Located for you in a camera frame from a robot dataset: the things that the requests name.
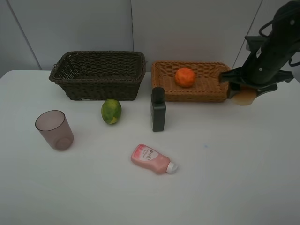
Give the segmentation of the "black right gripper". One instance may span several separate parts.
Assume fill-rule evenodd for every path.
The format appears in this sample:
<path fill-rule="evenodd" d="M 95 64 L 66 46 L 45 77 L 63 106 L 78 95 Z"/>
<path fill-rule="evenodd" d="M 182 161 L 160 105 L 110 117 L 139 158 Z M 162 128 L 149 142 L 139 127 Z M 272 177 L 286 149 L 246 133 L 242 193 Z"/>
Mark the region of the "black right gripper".
<path fill-rule="evenodd" d="M 242 67 L 222 72 L 221 83 L 228 82 L 227 98 L 240 93 L 241 86 L 255 89 L 254 98 L 276 91 L 277 84 L 293 80 L 290 71 L 281 68 L 291 62 L 293 51 L 280 50 L 275 47 L 260 47 L 251 53 Z"/>

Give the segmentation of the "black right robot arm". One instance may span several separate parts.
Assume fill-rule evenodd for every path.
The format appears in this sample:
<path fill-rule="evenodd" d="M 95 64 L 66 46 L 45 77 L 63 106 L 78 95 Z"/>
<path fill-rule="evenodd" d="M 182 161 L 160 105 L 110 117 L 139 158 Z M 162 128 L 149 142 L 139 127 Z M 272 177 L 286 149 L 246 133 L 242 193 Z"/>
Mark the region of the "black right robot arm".
<path fill-rule="evenodd" d="M 294 54 L 300 51 L 300 2 L 292 0 L 283 5 L 273 19 L 259 29 L 258 36 L 246 36 L 250 51 L 245 63 L 236 69 L 222 72 L 221 83 L 228 82 L 228 99 L 233 98 L 242 88 L 251 88 L 256 96 L 276 91 L 278 83 L 289 83 L 293 78 L 290 71 Z"/>

